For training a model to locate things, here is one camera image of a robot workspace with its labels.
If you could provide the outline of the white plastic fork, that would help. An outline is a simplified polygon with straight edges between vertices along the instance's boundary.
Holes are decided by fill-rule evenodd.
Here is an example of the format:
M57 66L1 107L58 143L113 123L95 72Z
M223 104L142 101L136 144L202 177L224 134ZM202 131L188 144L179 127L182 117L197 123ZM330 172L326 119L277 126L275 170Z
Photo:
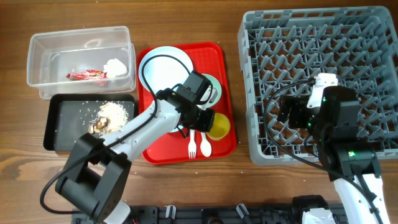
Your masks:
M197 145L195 142L195 130L191 129L190 130L190 141L188 143L188 158L189 159L195 159L197 155Z

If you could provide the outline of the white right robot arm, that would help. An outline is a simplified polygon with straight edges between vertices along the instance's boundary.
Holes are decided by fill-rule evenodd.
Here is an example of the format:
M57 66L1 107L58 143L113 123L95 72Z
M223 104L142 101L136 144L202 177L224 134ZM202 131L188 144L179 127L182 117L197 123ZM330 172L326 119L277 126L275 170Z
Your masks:
M277 119L305 128L316 142L321 168L328 172L350 223L389 223L379 159L372 145L357 135L361 105L356 92L329 86L316 106L307 108L308 102L281 96Z

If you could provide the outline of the yellow plastic cup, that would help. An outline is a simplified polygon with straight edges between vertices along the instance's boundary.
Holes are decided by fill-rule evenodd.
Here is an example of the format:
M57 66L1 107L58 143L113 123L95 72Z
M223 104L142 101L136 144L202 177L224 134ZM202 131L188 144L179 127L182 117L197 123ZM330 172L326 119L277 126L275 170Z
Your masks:
M219 141L228 135L230 129L231 123L228 117L221 113L215 113L213 125L206 135L214 141Z

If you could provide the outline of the rice and food scraps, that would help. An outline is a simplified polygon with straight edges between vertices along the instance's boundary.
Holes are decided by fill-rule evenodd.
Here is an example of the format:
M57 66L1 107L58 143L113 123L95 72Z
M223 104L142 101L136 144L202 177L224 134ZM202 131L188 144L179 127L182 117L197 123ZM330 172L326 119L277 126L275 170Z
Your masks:
M129 121L129 106L122 101L84 101L78 110L79 122L90 134L109 134L120 130Z

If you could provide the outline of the white plastic spoon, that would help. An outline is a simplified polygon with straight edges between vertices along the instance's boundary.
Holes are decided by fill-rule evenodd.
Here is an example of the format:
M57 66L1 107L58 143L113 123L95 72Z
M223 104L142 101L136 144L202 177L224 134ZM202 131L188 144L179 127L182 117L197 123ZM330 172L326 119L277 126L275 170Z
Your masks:
M211 156L211 144L206 138L206 133L201 133L200 150L205 157Z

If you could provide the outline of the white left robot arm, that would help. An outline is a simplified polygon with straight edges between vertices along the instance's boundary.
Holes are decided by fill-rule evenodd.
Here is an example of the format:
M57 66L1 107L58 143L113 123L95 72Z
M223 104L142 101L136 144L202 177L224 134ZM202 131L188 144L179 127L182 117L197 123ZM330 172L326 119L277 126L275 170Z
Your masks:
M121 129L100 138L84 134L75 143L55 191L95 223L123 223L130 213L121 201L134 160L178 126L208 132L215 112L201 108L213 92L180 86L153 94L152 104Z

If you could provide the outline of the red snack wrapper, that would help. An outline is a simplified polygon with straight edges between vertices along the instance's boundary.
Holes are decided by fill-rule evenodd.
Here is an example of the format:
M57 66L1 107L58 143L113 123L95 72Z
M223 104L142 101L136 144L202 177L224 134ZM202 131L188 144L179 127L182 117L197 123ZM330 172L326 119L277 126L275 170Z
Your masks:
M79 73L69 73L66 76L68 79L77 80L94 80L93 84L96 86L106 86L107 81L102 81L102 79L107 78L106 73L101 70L85 70Z

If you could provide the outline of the mint green bowl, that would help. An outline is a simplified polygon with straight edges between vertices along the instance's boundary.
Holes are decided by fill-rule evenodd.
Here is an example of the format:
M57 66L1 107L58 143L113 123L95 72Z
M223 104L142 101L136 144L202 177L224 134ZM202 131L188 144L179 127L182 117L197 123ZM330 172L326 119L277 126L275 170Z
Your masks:
M222 87L220 82L212 75L209 74L203 74L205 77L207 77L207 79L209 79L211 81L211 83L213 84L213 92L212 92L212 96L210 98L210 101L207 104L207 107L212 107L214 105L217 104L217 102L219 102L221 95L222 95Z

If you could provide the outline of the large light blue plate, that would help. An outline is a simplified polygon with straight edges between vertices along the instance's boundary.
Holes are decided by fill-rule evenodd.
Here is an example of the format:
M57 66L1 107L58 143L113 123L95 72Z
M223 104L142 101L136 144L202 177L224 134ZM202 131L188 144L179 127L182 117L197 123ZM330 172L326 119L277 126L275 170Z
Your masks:
M148 87L142 76L154 93L176 84L183 84L193 71L191 58L182 50L163 46L150 50L139 63L139 80L146 90Z

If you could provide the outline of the white napkin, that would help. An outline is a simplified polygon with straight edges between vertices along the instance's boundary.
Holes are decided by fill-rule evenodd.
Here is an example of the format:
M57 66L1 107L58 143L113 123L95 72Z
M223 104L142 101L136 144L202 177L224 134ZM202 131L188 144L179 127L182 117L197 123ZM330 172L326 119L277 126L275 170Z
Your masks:
M103 72L108 78L115 78L126 75L128 70L125 64L114 58L108 60L108 62L103 66Z

